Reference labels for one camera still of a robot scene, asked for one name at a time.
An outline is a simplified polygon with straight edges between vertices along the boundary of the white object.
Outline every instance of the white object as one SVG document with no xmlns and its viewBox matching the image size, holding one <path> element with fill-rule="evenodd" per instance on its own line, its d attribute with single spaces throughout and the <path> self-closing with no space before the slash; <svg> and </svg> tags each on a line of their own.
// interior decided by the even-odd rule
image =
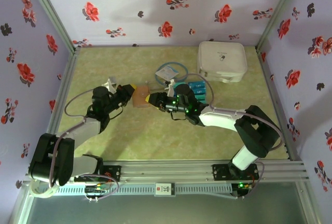
<svg viewBox="0 0 332 224">
<path fill-rule="evenodd" d="M 252 154 L 246 146 L 243 146 L 241 150 L 233 157 L 232 163 L 240 170 L 245 170 L 250 164 L 258 159 L 257 156 Z"/>
<path fill-rule="evenodd" d="M 169 65 L 166 65 L 161 70 L 158 70 L 156 72 L 156 75 L 163 78 L 164 80 L 170 80 L 173 79 L 175 76 L 178 75 L 178 71 L 176 71 L 174 68 L 172 68 Z"/>
<path fill-rule="evenodd" d="M 197 73 L 208 81 L 239 82 L 247 71 L 240 43 L 204 41 L 198 48 Z"/>
</svg>

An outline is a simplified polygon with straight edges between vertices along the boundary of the small package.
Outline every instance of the small package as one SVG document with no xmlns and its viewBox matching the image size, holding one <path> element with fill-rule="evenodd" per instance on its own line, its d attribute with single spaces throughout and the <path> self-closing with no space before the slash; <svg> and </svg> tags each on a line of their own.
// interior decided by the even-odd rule
<svg viewBox="0 0 332 224">
<path fill-rule="evenodd" d="M 240 43 L 204 41 L 198 48 L 197 73 L 207 81 L 239 82 L 247 71 Z"/>
</svg>

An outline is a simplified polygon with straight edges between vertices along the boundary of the blue battery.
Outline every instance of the blue battery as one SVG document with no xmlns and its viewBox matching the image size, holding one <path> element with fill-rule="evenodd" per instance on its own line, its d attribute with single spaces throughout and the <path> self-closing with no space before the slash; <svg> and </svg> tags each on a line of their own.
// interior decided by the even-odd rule
<svg viewBox="0 0 332 224">
<path fill-rule="evenodd" d="M 195 95 L 195 98 L 196 98 L 198 101 L 205 101 L 205 94 L 198 94 L 198 95 Z"/>
<path fill-rule="evenodd" d="M 197 94 L 206 94 L 206 88 L 194 88 L 192 89 L 194 95 Z"/>
<path fill-rule="evenodd" d="M 205 81 L 188 82 L 188 85 L 191 89 L 205 88 Z"/>
</svg>

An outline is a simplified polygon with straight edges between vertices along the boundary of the cable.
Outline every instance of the cable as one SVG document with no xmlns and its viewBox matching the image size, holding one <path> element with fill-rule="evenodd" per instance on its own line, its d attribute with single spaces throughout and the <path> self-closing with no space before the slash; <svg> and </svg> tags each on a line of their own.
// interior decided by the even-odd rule
<svg viewBox="0 0 332 224">
<path fill-rule="evenodd" d="M 53 174 L 54 174 L 54 167 L 55 167 L 55 164 L 56 164 L 56 156 L 57 156 L 57 152 L 58 152 L 58 146 L 59 146 L 59 143 L 60 143 L 61 139 L 64 136 L 68 135 L 73 130 L 75 130 L 75 129 L 79 128 L 80 126 L 84 125 L 85 121 L 86 121 L 86 117 L 84 117 L 84 119 L 81 123 L 69 128 L 67 131 L 62 133 L 60 135 L 60 137 L 57 139 L 57 141 L 54 145 L 54 149 L 53 149 L 53 156 L 52 156 L 52 162 L 51 162 L 51 168 L 50 168 L 50 176 L 49 176 L 49 187 L 50 188 L 52 188 L 54 186 L 54 182 L 52 180 L 53 180 Z"/>
<path fill-rule="evenodd" d="M 173 113 L 171 112 L 171 118 L 173 119 L 173 120 L 175 120 L 175 121 L 178 121 L 178 120 L 187 120 L 187 119 L 174 119 L 173 118 Z"/>
<path fill-rule="evenodd" d="M 98 201 L 98 200 L 101 200 L 101 199 L 104 199 L 106 197 L 109 197 L 111 196 L 112 194 L 115 194 L 119 188 L 120 188 L 120 185 L 118 183 L 118 181 L 116 181 L 114 178 L 110 177 L 110 176 L 106 176 L 106 175 L 98 175 L 98 174 L 83 174 L 83 175 L 80 175 L 80 176 L 92 176 L 92 177 L 103 177 L 103 178 L 106 178 L 106 179 L 109 179 L 109 180 L 112 180 L 113 182 L 116 183 L 116 185 L 118 186 L 113 192 L 109 191 L 108 194 L 105 194 L 105 195 L 102 195 L 101 197 L 95 197 L 95 199 L 93 198 L 88 198 L 87 195 L 85 195 L 85 197 L 89 200 L 89 201 Z"/>
<path fill-rule="evenodd" d="M 77 99 L 78 97 L 82 96 L 83 94 L 86 94 L 86 93 L 91 92 L 91 91 L 93 91 L 93 89 L 89 89 L 88 91 L 85 91 L 85 92 L 80 93 L 80 94 L 76 95 L 75 97 L 73 97 L 73 98 L 72 98 L 72 99 L 71 99 L 71 100 L 65 105 L 65 107 L 64 107 L 64 113 L 65 113 L 67 116 L 69 116 L 69 117 L 83 117 L 83 118 L 84 118 L 84 115 L 71 115 L 71 114 L 69 114 L 69 113 L 67 112 L 67 107 L 68 107 L 69 104 L 70 104 L 71 102 L 73 102 L 75 99 Z"/>
<path fill-rule="evenodd" d="M 175 64 L 175 65 L 179 65 L 180 67 L 182 67 L 185 71 L 186 71 L 186 75 L 178 78 L 176 81 L 178 82 L 181 82 L 181 81 L 185 81 L 185 79 L 187 78 L 187 76 L 189 75 L 188 73 L 188 69 L 185 65 L 181 64 L 180 62 L 166 62 L 164 64 L 162 64 L 158 69 L 157 71 L 161 70 L 163 67 L 169 65 L 169 64 Z M 157 83 L 161 84 L 162 86 L 165 86 L 165 83 L 162 83 L 159 79 L 158 79 L 158 76 L 155 74 L 155 79 L 157 81 Z"/>
<path fill-rule="evenodd" d="M 214 197 L 222 197 L 222 198 L 228 198 L 228 199 L 232 199 L 232 200 L 236 200 L 238 197 L 234 197 L 232 195 L 226 195 L 226 194 L 218 194 L 218 193 L 202 193 L 202 194 L 206 194 L 206 195 L 212 195 Z"/>
<path fill-rule="evenodd" d="M 262 163 L 262 162 L 260 162 L 260 161 L 256 161 L 256 163 L 260 163 L 262 166 L 263 166 L 263 168 L 262 168 L 262 170 L 261 170 L 261 174 L 260 174 L 260 177 L 259 177 L 259 179 L 257 180 L 257 183 L 255 184 L 255 186 L 254 186 L 254 188 L 244 197 L 244 198 L 247 198 L 249 195 L 252 195 L 253 194 L 253 192 L 256 190 L 256 188 L 257 188 L 257 186 L 258 186 L 258 184 L 259 184 L 259 182 L 260 182 L 260 180 L 262 179 L 262 177 L 263 177 L 263 173 L 264 173 L 264 170 L 265 170 L 265 165 Z"/>
<path fill-rule="evenodd" d="M 123 112 L 123 107 L 121 107 L 121 112 L 119 112 L 117 115 L 115 115 L 114 117 L 111 117 L 110 118 L 110 120 L 111 119 L 115 119 L 116 117 L 118 117 L 120 114 L 122 114 L 122 112 Z"/>
<path fill-rule="evenodd" d="M 268 126 L 270 126 L 271 128 L 273 128 L 279 135 L 280 137 L 280 142 L 277 146 L 273 147 L 271 150 L 276 150 L 278 148 L 280 148 L 282 146 L 282 144 L 284 143 L 283 142 L 283 135 L 281 133 L 281 131 L 279 130 L 278 127 L 276 127 L 274 124 L 270 123 L 269 121 L 266 121 L 265 119 L 262 119 L 260 117 L 257 117 L 255 115 L 251 115 L 251 114 L 247 114 L 245 112 L 241 112 L 241 111 L 235 111 L 235 110 L 229 110 L 229 109 L 224 109 L 224 108 L 217 108 L 217 107 L 214 107 L 213 106 L 213 101 L 214 101 L 214 92 L 213 92 L 213 89 L 212 89 L 212 86 L 211 84 L 201 75 L 199 74 L 193 74 L 193 73 L 190 73 L 190 74 L 187 74 L 186 76 L 182 76 L 180 78 L 176 78 L 176 81 L 182 81 L 184 79 L 186 79 L 189 75 L 196 75 L 196 76 L 199 76 L 201 79 L 203 79 L 205 81 L 205 83 L 208 85 L 210 91 L 211 91 L 211 95 L 212 95 L 212 98 L 211 98 L 211 101 L 209 103 L 210 105 L 210 108 L 213 110 L 213 111 L 216 111 L 216 110 L 219 110 L 219 111 L 223 111 L 223 113 L 227 112 L 227 113 L 231 113 L 231 114 L 242 114 L 242 115 L 246 115 L 248 117 L 251 117 L 251 118 L 254 118 L 254 119 L 257 119 L 259 120 L 260 122 L 264 123 L 264 124 L 267 124 Z"/>
</svg>

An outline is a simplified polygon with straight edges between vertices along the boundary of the black bracket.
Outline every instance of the black bracket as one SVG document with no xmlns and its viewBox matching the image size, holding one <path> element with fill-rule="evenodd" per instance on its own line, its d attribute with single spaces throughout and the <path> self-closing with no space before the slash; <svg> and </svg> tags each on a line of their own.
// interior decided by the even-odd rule
<svg viewBox="0 0 332 224">
<path fill-rule="evenodd" d="M 249 167 L 238 176 L 230 173 L 228 164 L 213 164 L 212 174 L 215 181 L 252 180 L 252 176 L 255 180 L 259 179 L 257 165 L 254 163 L 250 164 Z"/>
<path fill-rule="evenodd" d="M 114 178 L 116 181 L 120 181 L 121 177 L 121 166 L 120 165 L 104 165 L 103 170 L 100 172 L 101 175 L 110 175 L 112 178 Z M 75 182 L 96 182 L 96 183 L 104 183 L 108 181 L 107 178 L 103 177 L 85 177 L 85 176 L 79 176 L 74 178 Z"/>
</svg>

